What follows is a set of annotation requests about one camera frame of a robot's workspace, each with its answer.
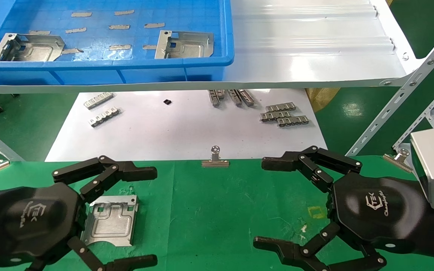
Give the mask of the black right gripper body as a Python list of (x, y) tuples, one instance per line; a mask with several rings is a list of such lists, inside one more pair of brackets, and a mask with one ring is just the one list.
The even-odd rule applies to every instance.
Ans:
[(333, 184), (330, 197), (339, 238), (351, 248), (417, 252), (416, 231), (428, 205), (417, 181), (348, 174)]

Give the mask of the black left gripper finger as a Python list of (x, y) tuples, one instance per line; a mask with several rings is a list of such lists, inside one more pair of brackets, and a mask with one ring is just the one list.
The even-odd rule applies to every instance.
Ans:
[(155, 167), (136, 167), (132, 161), (114, 161), (102, 155), (57, 169), (52, 176), (55, 183), (66, 185), (93, 177), (92, 181), (80, 188), (82, 200), (90, 204), (119, 181), (154, 180), (158, 171)]
[(43, 271), (47, 265), (56, 263), (69, 253), (70, 250), (73, 250), (91, 271), (133, 271), (135, 269), (143, 269), (158, 264), (158, 258), (154, 254), (116, 259), (107, 262), (107, 264), (103, 264), (80, 238), (74, 236), (68, 240), (62, 250), (54, 252), (48, 257), (36, 258), (25, 270)]

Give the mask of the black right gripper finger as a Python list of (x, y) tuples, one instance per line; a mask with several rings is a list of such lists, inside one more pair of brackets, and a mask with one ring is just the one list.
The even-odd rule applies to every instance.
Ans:
[(351, 172), (360, 173), (362, 163), (317, 146), (310, 146), (300, 152), (286, 151), (281, 157), (264, 157), (261, 161), (261, 167), (265, 171), (299, 171), (321, 192), (329, 193), (334, 180), (322, 170), (322, 166), (347, 175)]
[(363, 257), (326, 265), (316, 254), (338, 236), (341, 228), (332, 222), (304, 246), (282, 239), (256, 236), (253, 246), (256, 249), (272, 251), (277, 254), (281, 264), (295, 266), (304, 271), (379, 271), (387, 265), (387, 260), (370, 245), (360, 244)]

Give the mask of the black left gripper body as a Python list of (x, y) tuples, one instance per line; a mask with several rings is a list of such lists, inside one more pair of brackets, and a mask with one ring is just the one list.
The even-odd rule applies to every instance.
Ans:
[(85, 219), (86, 204), (63, 183), (0, 190), (0, 265), (56, 263)]

